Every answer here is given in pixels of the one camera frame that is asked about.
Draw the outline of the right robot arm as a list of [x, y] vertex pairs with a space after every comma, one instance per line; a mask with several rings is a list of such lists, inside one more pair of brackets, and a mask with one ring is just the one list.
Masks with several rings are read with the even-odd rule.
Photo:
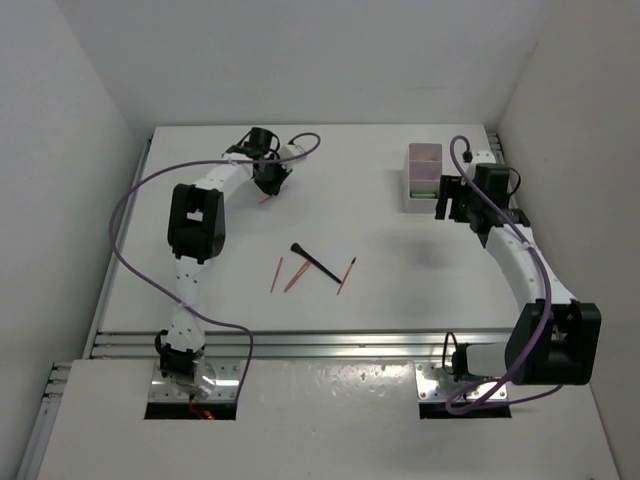
[[502, 355], [508, 380], [516, 385], [587, 384], [600, 310], [579, 301], [544, 259], [529, 218], [510, 205], [509, 168], [476, 163], [469, 171], [471, 181], [441, 176], [435, 217], [469, 225], [511, 288], [520, 314]]

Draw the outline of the green tube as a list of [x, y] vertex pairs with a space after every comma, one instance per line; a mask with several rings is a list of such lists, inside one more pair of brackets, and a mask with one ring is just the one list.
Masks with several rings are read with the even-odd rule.
[[437, 193], [428, 192], [428, 191], [418, 191], [418, 192], [411, 191], [409, 193], [409, 196], [410, 198], [417, 198], [417, 199], [435, 199], [437, 198]]

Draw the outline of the rose spoolie brush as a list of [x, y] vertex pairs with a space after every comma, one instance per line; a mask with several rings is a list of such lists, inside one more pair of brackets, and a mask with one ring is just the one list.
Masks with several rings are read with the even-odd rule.
[[348, 267], [347, 267], [347, 269], [346, 269], [346, 271], [344, 273], [344, 276], [343, 276], [343, 278], [341, 280], [340, 286], [339, 286], [339, 288], [338, 288], [338, 290], [336, 292], [336, 295], [340, 295], [340, 293], [342, 292], [342, 290], [343, 290], [343, 288], [344, 288], [344, 286], [345, 286], [345, 284], [346, 284], [346, 282], [347, 282], [347, 280], [349, 278], [349, 275], [350, 275], [350, 273], [352, 271], [352, 268], [353, 268], [354, 264], [356, 263], [356, 260], [357, 260], [357, 257], [353, 257], [352, 260], [350, 261], [350, 263], [349, 263], [349, 265], [348, 265]]

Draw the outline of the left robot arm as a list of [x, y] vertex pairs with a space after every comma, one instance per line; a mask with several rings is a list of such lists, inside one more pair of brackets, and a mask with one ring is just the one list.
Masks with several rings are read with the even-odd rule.
[[273, 132], [254, 127], [224, 152], [221, 165], [194, 183], [174, 187], [168, 243], [175, 257], [180, 301], [170, 327], [156, 336], [155, 346], [162, 374], [177, 383], [189, 387], [199, 383], [206, 338], [194, 311], [201, 295], [200, 276], [225, 244], [225, 200], [249, 181], [268, 196], [278, 195], [296, 155], [304, 155], [301, 146], [293, 141], [282, 145]]

